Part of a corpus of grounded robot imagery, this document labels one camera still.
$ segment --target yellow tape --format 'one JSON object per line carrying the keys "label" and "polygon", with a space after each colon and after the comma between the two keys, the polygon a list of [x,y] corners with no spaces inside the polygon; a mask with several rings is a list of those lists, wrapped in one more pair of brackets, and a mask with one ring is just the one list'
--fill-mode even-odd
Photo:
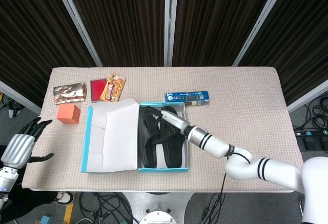
{"label": "yellow tape", "polygon": [[66,206],[66,211],[65,211],[65,216],[64,216],[64,223],[65,224],[70,224],[70,222],[71,222],[73,205],[74,205],[74,202],[72,202],[70,205]]}

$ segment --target red card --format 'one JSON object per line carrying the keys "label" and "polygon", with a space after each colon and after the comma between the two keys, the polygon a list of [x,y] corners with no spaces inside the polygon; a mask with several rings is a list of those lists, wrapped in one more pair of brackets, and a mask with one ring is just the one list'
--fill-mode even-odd
{"label": "red card", "polygon": [[100,96],[105,88],[106,79],[94,79],[91,83],[91,102],[100,101]]}

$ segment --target blue toothpaste box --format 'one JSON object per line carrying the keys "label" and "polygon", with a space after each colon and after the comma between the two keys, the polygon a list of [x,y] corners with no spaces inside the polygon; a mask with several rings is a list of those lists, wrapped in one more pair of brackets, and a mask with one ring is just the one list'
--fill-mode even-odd
{"label": "blue toothpaste box", "polygon": [[208,91],[199,92],[167,92],[165,102],[184,102],[185,105],[207,105],[210,102]]}

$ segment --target floor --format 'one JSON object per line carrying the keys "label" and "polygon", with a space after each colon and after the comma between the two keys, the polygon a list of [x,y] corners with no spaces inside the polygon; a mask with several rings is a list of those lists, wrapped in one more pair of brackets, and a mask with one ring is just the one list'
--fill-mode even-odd
{"label": "floor", "polygon": [[[293,125],[299,126],[304,122],[306,108],[301,107],[290,114]],[[0,145],[8,144],[10,138],[26,123],[36,118],[36,114],[28,109],[23,109],[16,118],[9,118],[8,108],[0,109]],[[328,156],[325,152],[303,152],[303,160],[314,156]],[[196,193],[188,203],[185,213],[185,223],[199,223],[205,207],[212,194]],[[301,214],[298,200],[302,198],[299,193],[228,193],[222,207],[219,223],[289,223],[300,224]],[[88,193],[85,195],[83,205],[95,209],[97,202]],[[34,224],[36,219],[43,215],[53,216],[52,224],[63,220],[65,207],[51,203],[35,208],[29,214],[16,220],[18,224]],[[81,218],[78,201],[74,203],[71,224]]]}

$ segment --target blue box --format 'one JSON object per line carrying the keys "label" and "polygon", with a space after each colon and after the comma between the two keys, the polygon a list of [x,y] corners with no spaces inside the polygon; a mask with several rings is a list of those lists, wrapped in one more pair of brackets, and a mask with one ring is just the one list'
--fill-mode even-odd
{"label": "blue box", "polygon": [[208,91],[199,92],[167,92],[165,102],[184,102],[185,105],[207,105],[210,102]]}
{"label": "blue box", "polygon": [[[151,106],[154,108],[161,108],[164,106],[171,106],[174,108],[179,116],[183,119],[186,118],[185,115],[185,104],[184,102],[174,102],[174,103],[165,103],[165,102],[142,102],[140,103],[141,107]],[[138,171],[139,172],[186,172],[189,169],[188,166],[188,141],[185,140],[182,146],[182,165],[181,168],[167,168],[164,159],[164,153],[162,149],[162,145],[156,146],[157,153],[157,166],[160,168],[144,168],[141,162],[141,158],[138,157]]]}

